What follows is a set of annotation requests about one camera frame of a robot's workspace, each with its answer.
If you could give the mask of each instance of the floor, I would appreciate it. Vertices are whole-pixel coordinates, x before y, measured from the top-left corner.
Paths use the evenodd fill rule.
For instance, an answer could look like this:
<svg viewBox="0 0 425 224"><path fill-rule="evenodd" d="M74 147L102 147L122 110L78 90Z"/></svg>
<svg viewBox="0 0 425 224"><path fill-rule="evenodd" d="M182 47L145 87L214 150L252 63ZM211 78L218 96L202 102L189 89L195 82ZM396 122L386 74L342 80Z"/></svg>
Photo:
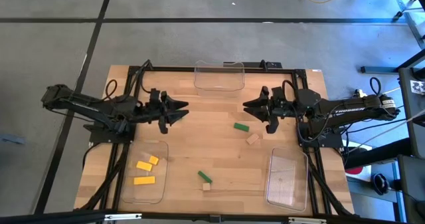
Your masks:
<svg viewBox="0 0 425 224"><path fill-rule="evenodd" d="M102 2L0 0L0 18L96 18ZM103 24L82 92L101 96L110 65L140 65L149 58L157 66L266 59L282 62L286 68L321 69L330 99L350 96L356 88L370 94L372 76L359 73L360 66L398 66L420 50L403 18L397 23L383 20L391 19L399 9L396 0L334 0L322 5L306 0L110 0L106 18L334 18L366 19L368 23ZM4 23L0 19L0 132L27 140L25 145L0 144L0 216L33 212L64 120L42 109L40 99L49 85L75 86L95 30L94 23ZM397 76L376 77L383 91L398 87ZM402 105L399 90L390 95L397 106ZM351 129L377 123L358 123ZM82 155L88 147L83 124L72 121L46 212L73 207ZM350 139L362 143L388 127L359 132ZM381 146L405 136L402 126L369 145ZM384 219L378 208L392 211L387 201L357 194L352 198L356 213L363 217Z"/></svg>

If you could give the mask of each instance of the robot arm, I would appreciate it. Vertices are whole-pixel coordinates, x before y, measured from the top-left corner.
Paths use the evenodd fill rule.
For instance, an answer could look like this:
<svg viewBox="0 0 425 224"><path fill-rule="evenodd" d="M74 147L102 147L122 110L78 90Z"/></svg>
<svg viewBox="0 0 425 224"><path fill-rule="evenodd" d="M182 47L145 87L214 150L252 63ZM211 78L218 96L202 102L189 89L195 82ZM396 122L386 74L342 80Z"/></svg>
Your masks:
<svg viewBox="0 0 425 224"><path fill-rule="evenodd" d="M75 94L66 85L49 86L41 102L47 110L67 109L91 118L101 124L103 129L115 134L129 132L131 123L151 123L158 120L161 133L166 134L166 124L172 125L188 114L188 110L179 110L188 102L170 98L165 91L151 89L149 102L143 105L133 96L121 95L109 100L100 100L84 94ZM95 125L84 125L88 130L98 129Z"/></svg>
<svg viewBox="0 0 425 224"><path fill-rule="evenodd" d="M299 127L302 138L308 140L332 130L339 133L340 127L362 120L393 120L400 112L394 100L384 94L330 101L310 89L301 89L296 90L294 101L288 101L283 90L283 87L272 88L269 98L268 89L263 86L259 98L243 104L245 112L268 122L269 134L277 130L278 118L305 116L309 122L301 122Z"/></svg>

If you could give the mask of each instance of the yellow block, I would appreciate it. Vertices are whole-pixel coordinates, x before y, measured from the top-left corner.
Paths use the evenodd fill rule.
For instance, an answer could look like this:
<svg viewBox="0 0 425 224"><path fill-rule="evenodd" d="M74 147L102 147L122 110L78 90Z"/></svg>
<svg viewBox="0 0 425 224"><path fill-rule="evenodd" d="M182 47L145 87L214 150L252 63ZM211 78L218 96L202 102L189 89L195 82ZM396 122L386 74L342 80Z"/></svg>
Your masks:
<svg viewBox="0 0 425 224"><path fill-rule="evenodd" d="M158 161L159 161L159 159L158 159L157 157L155 157L155 156L151 156L151 157L149 158L149 162L150 162L151 164L153 164L153 165L157 165L157 164L158 164Z"/></svg>
<svg viewBox="0 0 425 224"><path fill-rule="evenodd" d="M154 184L154 183L155 183L155 176L134 178L134 185Z"/></svg>
<svg viewBox="0 0 425 224"><path fill-rule="evenodd" d="M142 162L142 161L138 161L136 167L143 169L143 170L146 170L146 171L152 170L152 164L145 163L145 162Z"/></svg>

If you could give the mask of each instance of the wooden table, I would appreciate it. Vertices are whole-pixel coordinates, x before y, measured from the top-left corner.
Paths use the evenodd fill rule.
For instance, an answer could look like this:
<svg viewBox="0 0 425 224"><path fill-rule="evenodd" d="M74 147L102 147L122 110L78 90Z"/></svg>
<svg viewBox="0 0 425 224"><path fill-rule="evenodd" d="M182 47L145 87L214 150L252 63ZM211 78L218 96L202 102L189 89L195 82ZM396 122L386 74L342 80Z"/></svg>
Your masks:
<svg viewBox="0 0 425 224"><path fill-rule="evenodd" d="M122 94L128 66L111 66L108 80L116 79ZM323 75L320 70L306 70L309 88L327 98ZM242 103L258 97L262 86L270 88L282 85L287 74L245 74L245 88L238 98L205 98L197 95L193 86L192 72L145 73L143 85L146 89L166 90L177 100L189 102L190 110L182 120L169 128L168 134L159 132L156 122L138 124L133 146L141 140L161 140L168 143L169 159L167 181L163 199L158 204L140 205L120 200L120 211L154 213L209 213L238 215L311 215L310 198L302 213L291 213L287 209L266 203L264 190L268 176L268 164L273 147L301 150L296 137L293 118L279 119L275 134L267 134L265 123L243 111ZM288 100L293 91L286 87ZM140 92L139 100L148 101L148 94ZM233 128L239 122L250 127L249 132ZM246 143L251 134L260 139ZM105 178L111 145L102 144L87 156L75 208L84 205ZM328 186L346 209L353 213L353 205L345 177L343 162L339 154L330 148L322 148L323 166ZM211 191L203 191L204 181L197 172L203 170L211 179ZM122 194L130 188L123 185ZM323 201L316 184L319 210L323 213ZM110 189L107 206L111 206L114 184Z"/></svg>

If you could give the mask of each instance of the clear plastic bin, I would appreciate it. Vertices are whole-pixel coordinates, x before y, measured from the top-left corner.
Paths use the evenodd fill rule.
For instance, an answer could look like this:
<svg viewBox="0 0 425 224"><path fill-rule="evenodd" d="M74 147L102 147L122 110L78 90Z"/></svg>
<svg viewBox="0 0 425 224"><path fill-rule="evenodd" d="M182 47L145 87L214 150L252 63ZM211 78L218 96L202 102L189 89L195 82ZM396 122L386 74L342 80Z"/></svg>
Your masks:
<svg viewBox="0 0 425 224"><path fill-rule="evenodd" d="M266 199L291 211L304 211L307 204L307 156L295 149L274 148L270 158Z"/></svg>
<svg viewBox="0 0 425 224"><path fill-rule="evenodd" d="M157 165L151 171L136 168L138 161L149 162L155 156ZM168 168L168 144L162 141L141 141L130 145L122 199L126 203L156 204L164 195ZM134 185L135 177L155 176L154 184Z"/></svg>
<svg viewBox="0 0 425 224"><path fill-rule="evenodd" d="M195 64L194 85L199 96L237 97L245 87L244 64Z"/></svg>

